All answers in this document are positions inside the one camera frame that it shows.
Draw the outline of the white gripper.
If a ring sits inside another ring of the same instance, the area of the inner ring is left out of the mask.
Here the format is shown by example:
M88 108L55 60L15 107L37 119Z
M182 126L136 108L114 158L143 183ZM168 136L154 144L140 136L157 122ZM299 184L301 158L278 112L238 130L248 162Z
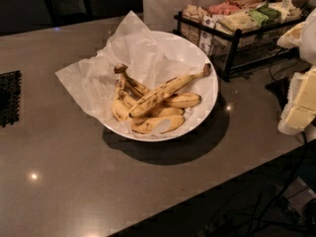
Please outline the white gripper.
M316 65L316 8L276 42L280 47L299 47L302 60ZM287 135L303 131L316 118L316 66L307 72L295 72L289 83L285 105L278 130Z

